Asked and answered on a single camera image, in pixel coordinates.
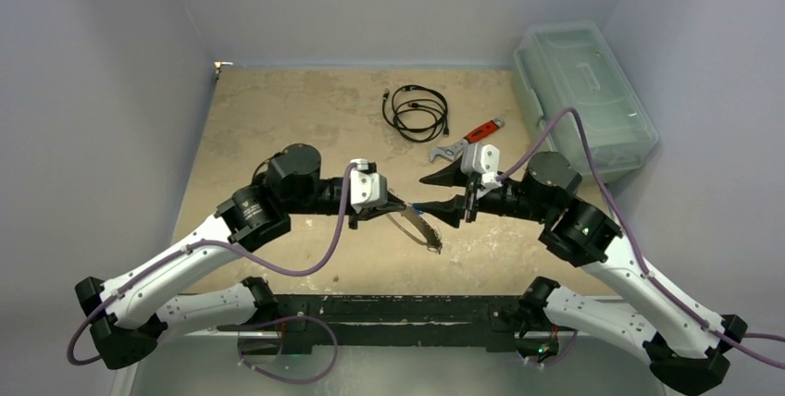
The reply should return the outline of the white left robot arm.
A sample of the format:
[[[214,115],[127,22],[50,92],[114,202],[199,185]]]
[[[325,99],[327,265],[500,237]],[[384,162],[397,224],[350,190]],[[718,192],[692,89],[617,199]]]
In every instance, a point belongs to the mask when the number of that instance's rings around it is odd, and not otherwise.
[[[403,211],[376,165],[354,159],[340,177],[320,175],[317,148],[295,143],[262,162],[250,183],[196,229],[141,266],[114,278],[88,277],[75,288],[96,358],[108,369],[134,365],[166,337],[214,326],[270,327],[276,305],[267,283],[249,278],[224,291],[189,295],[195,282],[287,234],[294,215],[336,217],[335,228]]]

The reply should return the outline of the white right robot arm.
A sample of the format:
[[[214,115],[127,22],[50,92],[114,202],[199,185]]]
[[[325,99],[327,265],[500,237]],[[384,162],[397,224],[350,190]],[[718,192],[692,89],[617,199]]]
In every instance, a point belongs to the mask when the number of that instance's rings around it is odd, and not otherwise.
[[[684,395],[720,385],[730,367],[727,352],[743,339],[746,323],[700,305],[638,259],[619,224],[578,197],[581,176],[563,155],[537,153],[519,180],[502,178],[498,158],[495,147],[482,145],[424,176],[424,184],[465,191],[419,210],[451,227],[479,213],[538,223],[548,252],[599,279],[628,305],[622,310],[538,277],[508,314],[520,332],[545,325],[585,332],[640,359],[662,384]]]

